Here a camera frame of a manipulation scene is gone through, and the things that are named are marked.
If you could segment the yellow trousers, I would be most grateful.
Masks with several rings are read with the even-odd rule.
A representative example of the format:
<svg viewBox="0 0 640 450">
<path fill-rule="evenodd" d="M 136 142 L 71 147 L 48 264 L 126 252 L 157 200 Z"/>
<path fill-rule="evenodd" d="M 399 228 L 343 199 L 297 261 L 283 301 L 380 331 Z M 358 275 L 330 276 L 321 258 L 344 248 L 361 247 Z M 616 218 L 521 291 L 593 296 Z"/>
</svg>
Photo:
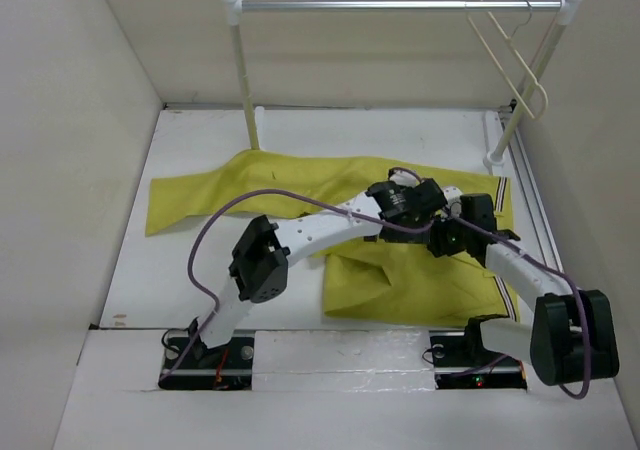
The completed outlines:
<svg viewBox="0 0 640 450">
<path fill-rule="evenodd" d="M 299 158 L 243 151 L 216 170 L 150 183 L 145 233 L 211 215 L 250 191 L 281 189 L 332 205 L 386 179 L 399 161 Z M 465 253 L 433 257 L 419 245 L 362 240 L 324 252 L 322 311 L 330 318 L 463 326 L 481 315 L 519 316 L 515 291 Z"/>
</svg>

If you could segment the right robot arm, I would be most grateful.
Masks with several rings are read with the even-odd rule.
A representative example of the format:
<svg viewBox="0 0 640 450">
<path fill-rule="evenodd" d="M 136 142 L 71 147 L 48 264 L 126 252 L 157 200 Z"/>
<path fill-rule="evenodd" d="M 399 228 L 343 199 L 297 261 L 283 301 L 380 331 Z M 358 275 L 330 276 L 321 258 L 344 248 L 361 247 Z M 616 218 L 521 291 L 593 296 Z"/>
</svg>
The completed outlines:
<svg viewBox="0 0 640 450">
<path fill-rule="evenodd" d="M 531 365 L 539 380 L 569 397 L 586 397 L 594 380 L 620 368 L 610 302 L 600 290 L 581 290 L 563 272 L 536 260 L 509 229 L 500 230 L 488 194 L 444 191 L 446 204 L 429 234 L 436 257 L 466 253 L 514 290 L 533 313 L 530 325 L 509 316 L 469 319 L 462 351 L 473 363 L 511 357 Z"/>
</svg>

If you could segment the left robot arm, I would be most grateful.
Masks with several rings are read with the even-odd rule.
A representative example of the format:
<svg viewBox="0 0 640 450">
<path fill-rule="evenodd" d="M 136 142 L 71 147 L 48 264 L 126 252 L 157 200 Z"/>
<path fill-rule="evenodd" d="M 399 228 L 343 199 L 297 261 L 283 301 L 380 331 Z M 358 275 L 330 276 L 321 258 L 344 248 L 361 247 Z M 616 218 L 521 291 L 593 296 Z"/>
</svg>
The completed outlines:
<svg viewBox="0 0 640 450">
<path fill-rule="evenodd" d="M 216 364 L 241 320 L 284 292 L 288 271 L 299 261 L 360 238 L 426 244 L 436 213 L 459 204 L 460 196 L 458 188 L 442 189 L 432 179 L 409 185 L 387 180 L 339 205 L 320 202 L 322 210 L 311 215 L 254 218 L 231 251 L 229 277 L 211 314 L 189 327 L 188 354 L 201 366 Z"/>
</svg>

